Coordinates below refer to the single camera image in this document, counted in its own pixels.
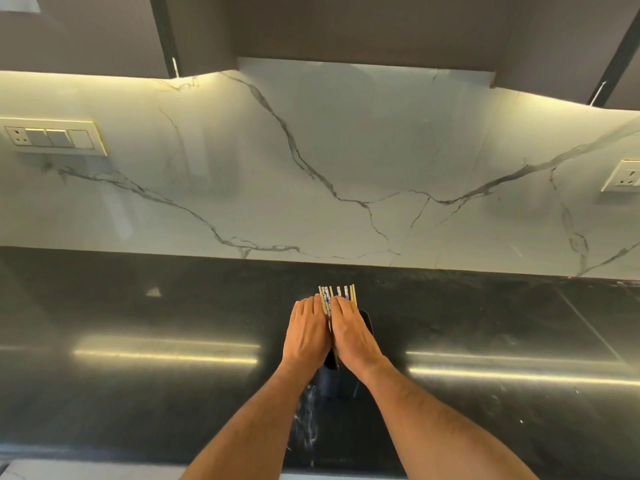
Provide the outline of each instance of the kitchen counter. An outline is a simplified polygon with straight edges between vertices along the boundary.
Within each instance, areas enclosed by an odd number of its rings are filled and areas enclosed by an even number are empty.
[[[0,456],[187,464],[275,370],[293,302],[350,283],[384,354],[540,478],[640,476],[635,282],[9,247]],[[286,471],[404,475],[370,395],[312,383],[297,417]]]

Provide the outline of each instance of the person's left hand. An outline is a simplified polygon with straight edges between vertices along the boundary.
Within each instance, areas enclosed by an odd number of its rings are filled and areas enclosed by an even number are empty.
[[[284,339],[282,365],[293,367],[311,379],[329,350],[331,336],[320,295],[297,301]]]

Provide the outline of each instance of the white paper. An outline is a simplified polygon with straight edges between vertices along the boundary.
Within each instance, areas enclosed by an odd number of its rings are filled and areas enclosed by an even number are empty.
[[[0,0],[0,11],[40,13],[40,5],[37,0]]]

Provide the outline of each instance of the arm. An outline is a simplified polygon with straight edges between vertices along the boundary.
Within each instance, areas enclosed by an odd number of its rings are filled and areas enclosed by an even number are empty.
[[[280,366],[193,460],[181,480],[277,480],[300,394],[330,348],[320,295],[297,301]]]
[[[332,298],[338,355],[368,387],[412,480],[536,480],[505,445],[402,375],[352,301]]]

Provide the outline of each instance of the person's right hand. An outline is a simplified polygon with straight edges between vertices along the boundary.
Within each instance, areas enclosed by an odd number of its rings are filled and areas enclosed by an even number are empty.
[[[354,302],[334,296],[331,298],[331,315],[338,355],[347,368],[364,383],[367,371],[384,362],[385,357]]]

